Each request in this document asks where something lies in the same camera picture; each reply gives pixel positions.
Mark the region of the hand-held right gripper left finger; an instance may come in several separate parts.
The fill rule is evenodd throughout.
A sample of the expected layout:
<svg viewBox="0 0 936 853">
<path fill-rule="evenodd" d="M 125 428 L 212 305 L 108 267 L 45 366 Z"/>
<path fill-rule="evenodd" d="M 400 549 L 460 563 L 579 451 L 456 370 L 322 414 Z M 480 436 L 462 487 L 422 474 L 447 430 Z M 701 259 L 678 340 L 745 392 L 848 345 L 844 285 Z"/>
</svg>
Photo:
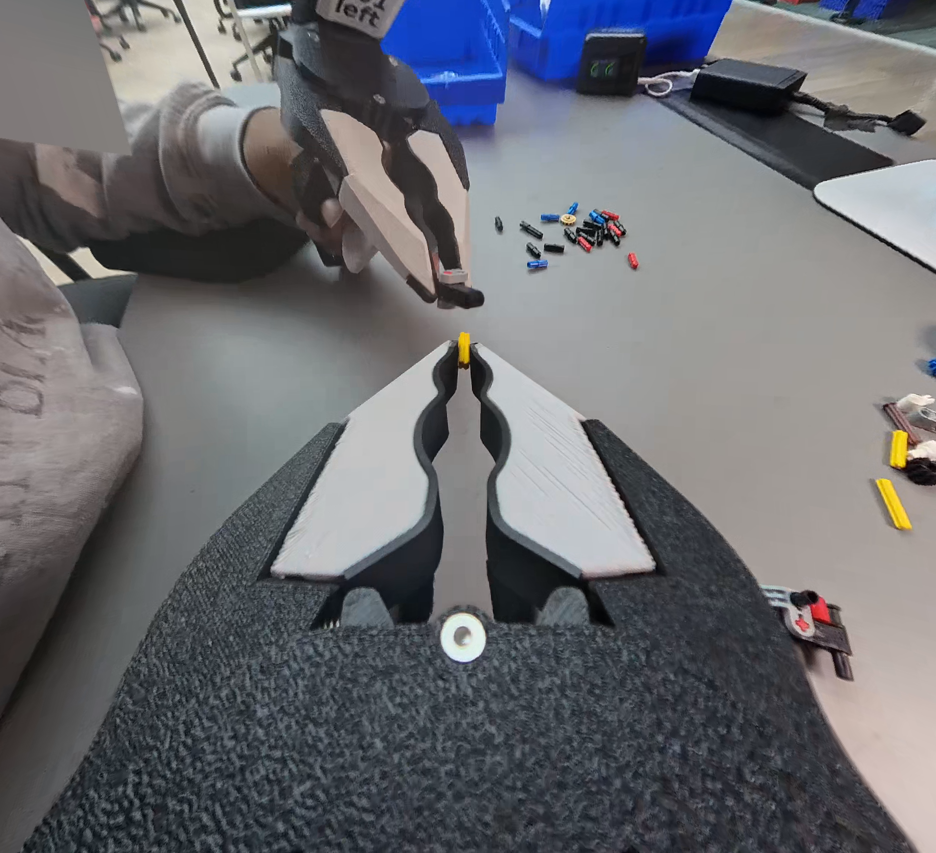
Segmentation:
<svg viewBox="0 0 936 853">
<path fill-rule="evenodd" d="M 395 543 L 415 540 L 434 510 L 432 461 L 447 440 L 424 426 L 458 376 L 445 341 L 355 408 L 315 477 L 270 567 L 277 579 L 351 579 Z"/>
</svg>

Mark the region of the small grey toy brick assembly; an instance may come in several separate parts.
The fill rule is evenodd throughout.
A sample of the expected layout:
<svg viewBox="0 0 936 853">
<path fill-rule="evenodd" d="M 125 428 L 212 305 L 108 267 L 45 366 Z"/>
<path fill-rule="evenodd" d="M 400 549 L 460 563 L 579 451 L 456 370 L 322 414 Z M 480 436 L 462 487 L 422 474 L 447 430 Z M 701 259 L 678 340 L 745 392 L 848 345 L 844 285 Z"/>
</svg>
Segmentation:
<svg viewBox="0 0 936 853">
<path fill-rule="evenodd" d="M 436 278 L 437 306 L 439 309 L 479 309 L 485 295 L 471 284 L 470 273 L 462 267 L 441 268 Z"/>
<path fill-rule="evenodd" d="M 812 589 L 795 590 L 766 584 L 760 589 L 794 640 L 830 654 L 838 679 L 855 680 L 851 664 L 853 651 L 839 606 L 827 602 Z"/>
</svg>

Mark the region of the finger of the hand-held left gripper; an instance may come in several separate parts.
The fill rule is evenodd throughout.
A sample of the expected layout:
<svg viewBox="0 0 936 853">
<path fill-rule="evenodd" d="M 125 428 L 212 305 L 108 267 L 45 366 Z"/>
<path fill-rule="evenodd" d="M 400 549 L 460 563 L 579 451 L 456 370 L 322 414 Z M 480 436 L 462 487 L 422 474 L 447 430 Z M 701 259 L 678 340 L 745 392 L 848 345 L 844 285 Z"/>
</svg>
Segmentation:
<svg viewBox="0 0 936 853">
<path fill-rule="evenodd" d="M 404 140 L 404 198 L 425 232 L 438 275 L 470 275 L 470 180 L 450 128 L 420 128 Z"/>
<path fill-rule="evenodd" d="M 438 299 L 436 272 L 423 232 L 383 164 L 383 143 L 347 113 L 322 110 L 322 121 L 346 170 L 338 200 L 368 243 L 427 303 Z"/>
</svg>

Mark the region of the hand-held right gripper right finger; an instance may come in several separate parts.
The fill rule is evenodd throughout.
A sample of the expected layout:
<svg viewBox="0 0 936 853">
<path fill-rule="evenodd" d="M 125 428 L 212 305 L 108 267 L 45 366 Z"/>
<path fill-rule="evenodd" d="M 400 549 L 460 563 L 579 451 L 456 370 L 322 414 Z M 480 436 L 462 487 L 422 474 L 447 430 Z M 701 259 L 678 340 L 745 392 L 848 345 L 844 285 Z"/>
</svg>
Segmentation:
<svg viewBox="0 0 936 853">
<path fill-rule="evenodd" d="M 585 418 L 485 345 L 471 347 L 470 371 L 493 461 L 487 502 L 495 538 L 577 580 L 655 571 Z"/>
</svg>

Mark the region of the pile of small connector pins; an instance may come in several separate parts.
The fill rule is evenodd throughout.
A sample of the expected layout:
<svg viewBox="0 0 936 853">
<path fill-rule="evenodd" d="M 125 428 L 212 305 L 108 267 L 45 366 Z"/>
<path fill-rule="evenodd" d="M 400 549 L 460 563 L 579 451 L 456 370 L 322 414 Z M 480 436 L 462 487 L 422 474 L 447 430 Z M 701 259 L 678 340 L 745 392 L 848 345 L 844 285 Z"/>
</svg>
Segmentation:
<svg viewBox="0 0 936 853">
<path fill-rule="evenodd" d="M 560 216 L 566 213 L 577 215 L 576 225 L 567 227 L 560 223 Z M 536 220 L 521 218 L 512 226 L 522 239 L 524 269 L 528 274 L 544 273 L 573 252 L 590 254 L 603 248 L 621 251 L 627 237 L 617 213 L 589 209 L 578 202 L 562 211 L 542 213 Z"/>
</svg>

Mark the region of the white book stand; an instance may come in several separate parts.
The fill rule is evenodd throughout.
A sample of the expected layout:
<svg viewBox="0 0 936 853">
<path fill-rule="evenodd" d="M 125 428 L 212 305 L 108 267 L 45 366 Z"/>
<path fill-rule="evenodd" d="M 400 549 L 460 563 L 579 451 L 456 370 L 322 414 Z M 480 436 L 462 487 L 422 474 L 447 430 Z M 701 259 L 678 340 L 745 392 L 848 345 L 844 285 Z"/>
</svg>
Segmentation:
<svg viewBox="0 0 936 853">
<path fill-rule="evenodd" d="M 819 183 L 817 203 L 935 269 L 935 161 L 925 159 Z"/>
</svg>

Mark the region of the black power adapter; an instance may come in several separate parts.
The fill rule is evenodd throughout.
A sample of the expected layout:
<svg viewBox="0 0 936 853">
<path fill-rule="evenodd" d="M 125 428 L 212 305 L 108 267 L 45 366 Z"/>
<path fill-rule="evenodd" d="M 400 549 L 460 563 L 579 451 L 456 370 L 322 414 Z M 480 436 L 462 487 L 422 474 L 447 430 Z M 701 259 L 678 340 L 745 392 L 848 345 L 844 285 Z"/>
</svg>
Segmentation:
<svg viewBox="0 0 936 853">
<path fill-rule="evenodd" d="M 808 74 L 795 68 L 723 58 L 696 74 L 690 100 L 776 115 L 787 109 Z"/>
</svg>

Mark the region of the person's left hand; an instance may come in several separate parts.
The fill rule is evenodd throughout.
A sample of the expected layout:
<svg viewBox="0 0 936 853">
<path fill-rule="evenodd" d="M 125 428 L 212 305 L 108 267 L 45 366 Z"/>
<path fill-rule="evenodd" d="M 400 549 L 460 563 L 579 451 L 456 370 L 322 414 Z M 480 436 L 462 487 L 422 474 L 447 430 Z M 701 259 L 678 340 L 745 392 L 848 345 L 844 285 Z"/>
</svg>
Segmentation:
<svg viewBox="0 0 936 853">
<path fill-rule="evenodd" d="M 244 165 L 260 190 L 293 216 L 313 242 L 335 256 L 340 255 L 347 228 L 345 210 L 336 198 L 323 201 L 318 215 L 299 204 L 292 163 L 300 148 L 284 129 L 278 109 L 252 111 L 243 131 L 241 152 Z"/>
</svg>

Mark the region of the grey desk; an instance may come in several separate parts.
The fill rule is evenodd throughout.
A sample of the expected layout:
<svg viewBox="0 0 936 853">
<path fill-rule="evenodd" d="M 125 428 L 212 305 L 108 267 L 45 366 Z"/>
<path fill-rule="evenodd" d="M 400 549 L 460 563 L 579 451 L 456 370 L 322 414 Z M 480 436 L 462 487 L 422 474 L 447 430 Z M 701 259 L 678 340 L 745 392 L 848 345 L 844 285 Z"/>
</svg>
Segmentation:
<svg viewBox="0 0 936 853">
<path fill-rule="evenodd" d="M 143 277 L 121 327 L 145 396 L 136 469 L 87 543 L 2 728 L 2 851 L 19 851 L 86 752 L 181 572 L 324 425 L 460 331 L 618 434 L 761 582 L 838 603 L 856 681 L 811 683 L 919 851 L 934 851 L 934 492 L 897 481 L 880 404 L 934 393 L 934 274 L 651 98 L 511 73 L 464 134 L 483 309 L 422 303 L 381 259 L 313 250 L 238 286 Z M 512 223 L 617 213 L 621 251 L 524 269 Z M 634 252 L 639 270 L 627 255 Z"/>
</svg>

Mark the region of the person's left forearm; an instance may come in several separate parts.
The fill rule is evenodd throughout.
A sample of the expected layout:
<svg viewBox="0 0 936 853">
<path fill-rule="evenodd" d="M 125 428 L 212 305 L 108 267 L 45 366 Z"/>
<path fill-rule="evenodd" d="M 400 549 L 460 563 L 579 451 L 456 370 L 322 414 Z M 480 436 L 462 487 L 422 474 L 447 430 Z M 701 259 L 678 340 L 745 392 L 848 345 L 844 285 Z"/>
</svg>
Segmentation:
<svg viewBox="0 0 936 853">
<path fill-rule="evenodd" d="M 127 154 L 2 139 L 6 230 L 70 252 L 156 230 L 201 236 L 264 214 L 242 153 L 248 109 L 196 83 L 120 107 Z"/>
</svg>

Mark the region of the black charger with green display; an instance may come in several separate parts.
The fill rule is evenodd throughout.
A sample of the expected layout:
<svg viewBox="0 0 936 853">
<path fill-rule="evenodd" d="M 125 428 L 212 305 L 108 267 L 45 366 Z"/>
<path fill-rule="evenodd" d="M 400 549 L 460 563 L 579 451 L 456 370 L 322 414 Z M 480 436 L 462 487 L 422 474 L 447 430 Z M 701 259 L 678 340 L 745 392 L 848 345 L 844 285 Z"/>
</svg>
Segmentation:
<svg viewBox="0 0 936 853">
<path fill-rule="evenodd" d="M 597 28 L 583 41 L 576 91 L 586 96 L 631 97 L 638 91 L 647 36 L 630 28 Z"/>
</svg>

